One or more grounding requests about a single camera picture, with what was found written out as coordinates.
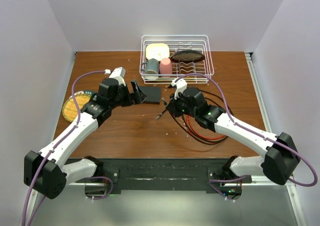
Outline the black network switch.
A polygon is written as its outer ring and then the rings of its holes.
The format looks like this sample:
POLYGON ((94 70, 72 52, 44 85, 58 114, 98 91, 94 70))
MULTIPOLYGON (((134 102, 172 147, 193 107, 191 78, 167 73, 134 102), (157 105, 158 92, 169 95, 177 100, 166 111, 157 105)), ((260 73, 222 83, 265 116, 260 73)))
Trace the black network switch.
POLYGON ((146 95, 144 104, 159 105, 162 98, 162 90, 157 86, 141 86, 141 91, 146 95))

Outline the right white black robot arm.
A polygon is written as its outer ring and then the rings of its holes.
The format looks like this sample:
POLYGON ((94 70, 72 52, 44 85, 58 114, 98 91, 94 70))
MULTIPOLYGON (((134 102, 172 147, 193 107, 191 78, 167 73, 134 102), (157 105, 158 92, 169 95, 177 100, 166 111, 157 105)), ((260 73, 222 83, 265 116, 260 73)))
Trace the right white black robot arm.
POLYGON ((232 156, 222 169, 227 182, 233 183, 242 176, 265 176, 275 184, 285 185, 301 161, 289 134, 276 135, 238 120, 224 108, 209 104, 196 87, 172 93, 166 109, 175 118, 192 117, 200 127, 226 135, 258 154, 232 156))

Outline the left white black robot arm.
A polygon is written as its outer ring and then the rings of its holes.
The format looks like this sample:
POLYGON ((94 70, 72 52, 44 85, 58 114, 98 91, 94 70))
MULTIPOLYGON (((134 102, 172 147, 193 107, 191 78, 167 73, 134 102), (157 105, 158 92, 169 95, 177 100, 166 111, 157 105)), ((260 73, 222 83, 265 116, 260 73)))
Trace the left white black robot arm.
POLYGON ((104 176, 104 164, 86 156, 78 162, 67 164, 67 159, 92 132, 97 130, 117 107, 141 104, 147 97, 131 81, 129 92, 124 83, 114 78, 104 79, 90 100, 80 110, 80 115, 52 143, 39 152, 30 151, 24 158, 23 182, 49 199, 56 198, 65 186, 83 179, 99 182, 104 176))

